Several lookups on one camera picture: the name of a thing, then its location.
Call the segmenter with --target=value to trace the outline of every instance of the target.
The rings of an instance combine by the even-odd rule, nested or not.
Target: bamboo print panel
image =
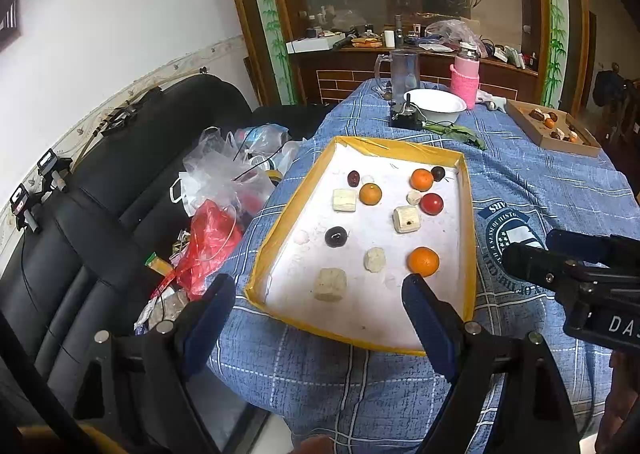
[[[540,104],[558,108],[569,44],[569,0],[549,0],[549,31],[548,66]]]
[[[260,10],[262,28],[267,39],[271,66],[278,85],[280,101],[283,104],[295,104],[296,94],[293,89],[291,68],[287,47],[280,29],[280,17],[276,8],[276,0],[256,0]]]

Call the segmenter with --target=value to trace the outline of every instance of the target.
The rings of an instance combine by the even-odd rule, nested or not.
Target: pink water bottle
[[[476,45],[460,43],[460,52],[450,66],[450,91],[465,101],[467,109],[473,109],[476,104],[476,94],[480,84],[479,69],[480,57]]]

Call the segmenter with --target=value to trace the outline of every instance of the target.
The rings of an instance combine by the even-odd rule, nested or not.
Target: red plastic bag
[[[191,218],[191,238],[184,256],[152,296],[161,293],[174,277],[191,301],[203,296],[205,277],[220,268],[242,238],[235,210],[231,212],[220,210],[210,199],[200,205]]]

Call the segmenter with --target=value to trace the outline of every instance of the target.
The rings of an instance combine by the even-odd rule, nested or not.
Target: silver bolt
[[[170,320],[161,320],[156,325],[156,331],[164,335],[165,333],[169,333],[172,329],[174,329],[174,323]]]
[[[102,329],[94,335],[94,341],[98,342],[98,344],[102,344],[103,342],[107,342],[109,337],[109,332],[106,329]]]
[[[540,335],[540,333],[538,333],[537,331],[532,331],[531,333],[529,333],[529,340],[536,346],[540,346],[540,344],[545,341],[545,339],[542,338],[542,335]]]
[[[471,333],[471,335],[480,335],[482,326],[479,325],[476,321],[470,320],[469,322],[465,322],[465,331],[467,333]]]

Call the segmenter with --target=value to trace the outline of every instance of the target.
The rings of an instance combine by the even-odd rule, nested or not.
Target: white wall
[[[19,0],[0,51],[0,206],[48,147],[111,95],[241,33],[233,0]],[[241,57],[222,77],[255,107]]]
[[[620,65],[620,75],[628,79],[640,77],[640,32],[621,0],[589,0],[589,9],[596,14],[596,51],[593,60],[593,79],[587,110],[601,113],[591,92],[596,74],[610,70],[611,62]]]

